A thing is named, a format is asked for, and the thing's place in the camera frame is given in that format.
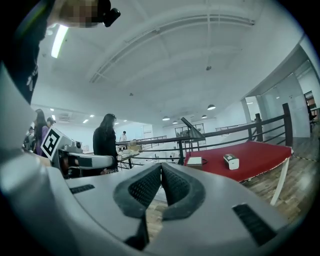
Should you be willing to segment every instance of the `long black hair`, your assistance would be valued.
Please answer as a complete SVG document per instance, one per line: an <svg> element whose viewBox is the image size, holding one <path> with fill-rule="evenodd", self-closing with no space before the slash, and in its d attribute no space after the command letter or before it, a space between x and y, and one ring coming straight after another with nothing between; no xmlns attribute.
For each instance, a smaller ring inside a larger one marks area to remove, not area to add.
<svg viewBox="0 0 320 256"><path fill-rule="evenodd" d="M99 126L105 138L116 137L114 122L117 120L114 114L106 114Z"/></svg>
<svg viewBox="0 0 320 256"><path fill-rule="evenodd" d="M42 109L37 109L36 111L36 119L34 122L34 137L35 141L41 141L42 140L42 127L47 126L45 114L42 111Z"/></svg>

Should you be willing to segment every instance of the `floor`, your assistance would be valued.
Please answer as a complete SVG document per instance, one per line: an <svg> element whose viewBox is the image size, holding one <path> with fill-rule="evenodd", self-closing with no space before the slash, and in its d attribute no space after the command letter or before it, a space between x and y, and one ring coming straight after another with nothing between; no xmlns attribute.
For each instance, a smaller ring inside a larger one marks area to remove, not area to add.
<svg viewBox="0 0 320 256"><path fill-rule="evenodd" d="M287 217L290 223L309 210L319 187L319 132L320 124L317 124L313 127L310 138L293 139L294 156L290 158L286 179L275 204L278 211ZM278 141L275 139L270 142L276 144ZM243 185L270 203L278 185L281 169L282 167L278 166ZM161 188L146 212L151 241L162 228L162 213L167 207L166 195Z"/></svg>

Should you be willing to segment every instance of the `hazard tape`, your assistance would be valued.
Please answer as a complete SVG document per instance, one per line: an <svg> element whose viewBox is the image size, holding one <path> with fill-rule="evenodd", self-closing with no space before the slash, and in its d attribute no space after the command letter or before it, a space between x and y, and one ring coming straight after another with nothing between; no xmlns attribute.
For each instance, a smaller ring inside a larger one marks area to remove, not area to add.
<svg viewBox="0 0 320 256"><path fill-rule="evenodd" d="M296 155L294 155L293 157L294 157L294 158L299 158L299 159L303 159L303 160L308 160L308 161L312 161L312 162L319 163L319 161L317 161L317 160L313 160L313 159L309 159L309 158L305 158L305 157L300 157L300 156L296 156Z"/></svg>

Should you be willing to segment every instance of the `red tablecloth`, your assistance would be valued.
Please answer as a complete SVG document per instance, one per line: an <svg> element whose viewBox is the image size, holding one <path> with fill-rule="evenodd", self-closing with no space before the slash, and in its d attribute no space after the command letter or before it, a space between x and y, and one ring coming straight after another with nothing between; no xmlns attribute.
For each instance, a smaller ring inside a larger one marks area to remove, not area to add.
<svg viewBox="0 0 320 256"><path fill-rule="evenodd" d="M224 162L224 155L226 154L233 154L236 158L239 158L238 169L228 169ZM267 172L280 165L290 156L290 147L254 141L191 152L191 157L202 157L202 159L207 160L207 163L202 165L203 171L226 176L236 180L237 182L241 182ZM188 152L186 154L184 165L187 164L189 157Z"/></svg>

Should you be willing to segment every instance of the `fluorescent light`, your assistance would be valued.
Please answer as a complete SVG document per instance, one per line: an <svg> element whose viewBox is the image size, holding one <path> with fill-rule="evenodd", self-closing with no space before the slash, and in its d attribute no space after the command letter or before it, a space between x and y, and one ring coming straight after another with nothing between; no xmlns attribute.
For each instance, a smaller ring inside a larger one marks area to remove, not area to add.
<svg viewBox="0 0 320 256"><path fill-rule="evenodd" d="M215 105L210 104L207 109L208 109L208 110L214 110L215 108L216 108Z"/></svg>
<svg viewBox="0 0 320 256"><path fill-rule="evenodd" d="M58 32L56 33L54 42L53 42L53 47L51 51L51 56L54 58L58 58L58 54L60 51L60 47L62 45L62 42L64 41L65 35L68 31L68 27L64 25L60 25Z"/></svg>

